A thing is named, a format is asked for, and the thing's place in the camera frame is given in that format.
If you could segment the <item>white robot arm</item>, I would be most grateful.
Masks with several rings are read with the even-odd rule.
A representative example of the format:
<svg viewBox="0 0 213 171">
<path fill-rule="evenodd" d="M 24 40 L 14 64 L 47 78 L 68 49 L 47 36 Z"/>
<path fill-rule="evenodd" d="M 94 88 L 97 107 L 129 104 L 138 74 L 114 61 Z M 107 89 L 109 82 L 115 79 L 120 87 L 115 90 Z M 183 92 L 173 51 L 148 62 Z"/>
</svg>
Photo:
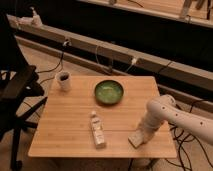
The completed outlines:
<svg viewBox="0 0 213 171">
<path fill-rule="evenodd" d="M 143 143 L 150 141 L 162 123 L 168 121 L 213 145 L 213 120 L 177 109 L 171 95 L 151 99 L 146 108 L 147 113 L 139 124 Z"/>
</svg>

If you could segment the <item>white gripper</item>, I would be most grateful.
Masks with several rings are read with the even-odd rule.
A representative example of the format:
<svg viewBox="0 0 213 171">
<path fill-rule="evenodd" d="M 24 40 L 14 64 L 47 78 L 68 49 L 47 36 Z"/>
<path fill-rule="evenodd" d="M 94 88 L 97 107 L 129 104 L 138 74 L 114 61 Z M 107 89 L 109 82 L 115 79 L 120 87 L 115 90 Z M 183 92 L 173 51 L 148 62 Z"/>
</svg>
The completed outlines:
<svg viewBox="0 0 213 171">
<path fill-rule="evenodd" d="M 153 137 L 155 132 L 159 129 L 160 124 L 142 120 L 138 124 L 138 130 L 143 135 L 143 144 L 148 143 Z"/>
</svg>

